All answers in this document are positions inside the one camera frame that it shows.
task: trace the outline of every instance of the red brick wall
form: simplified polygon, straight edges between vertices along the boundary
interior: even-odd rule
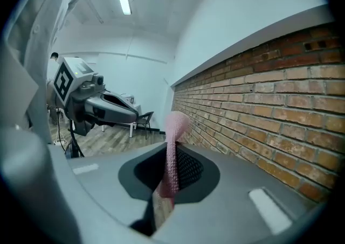
[[[344,159],[345,65],[333,24],[245,51],[176,86],[183,141],[244,158],[314,201]]]

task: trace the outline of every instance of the pink knitted fabric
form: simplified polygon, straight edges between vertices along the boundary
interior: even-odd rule
[[[175,193],[179,191],[175,142],[187,130],[189,121],[186,114],[178,111],[172,111],[167,117],[165,129],[167,159],[163,179],[158,188],[159,194],[163,198],[173,198]]]

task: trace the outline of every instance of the black mesh fabric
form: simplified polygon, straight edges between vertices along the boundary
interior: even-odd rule
[[[190,186],[201,178],[204,166],[197,159],[176,148],[177,174],[180,190]]]

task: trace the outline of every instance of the white wall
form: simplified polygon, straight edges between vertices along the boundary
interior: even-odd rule
[[[176,50],[174,75],[170,83],[179,82],[184,76],[218,53],[236,45],[252,34],[287,17],[326,3],[326,0],[201,0],[194,16],[180,37]],[[267,34],[267,32],[261,34],[257,40],[251,41],[250,44],[242,44],[240,49],[232,50],[232,53],[226,57],[231,57],[272,38],[313,26],[315,23],[329,21],[317,17],[313,24],[308,17],[305,17],[304,22],[305,24],[299,23],[297,28],[294,24],[284,25],[284,29],[281,31],[272,27],[277,36],[272,37],[272,34]],[[224,60],[224,55],[223,59],[218,58],[209,65],[203,65],[203,69],[222,60]]]
[[[175,48],[175,41],[148,32],[80,25],[64,28],[52,51],[83,58],[104,76],[108,90],[133,94],[142,114],[154,111],[151,127],[164,130],[165,114],[171,109],[171,104],[169,111],[164,108],[170,88],[164,77]]]

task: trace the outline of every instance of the white table leg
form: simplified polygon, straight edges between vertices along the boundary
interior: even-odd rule
[[[132,135],[133,135],[133,123],[130,124],[129,137],[131,138]]]

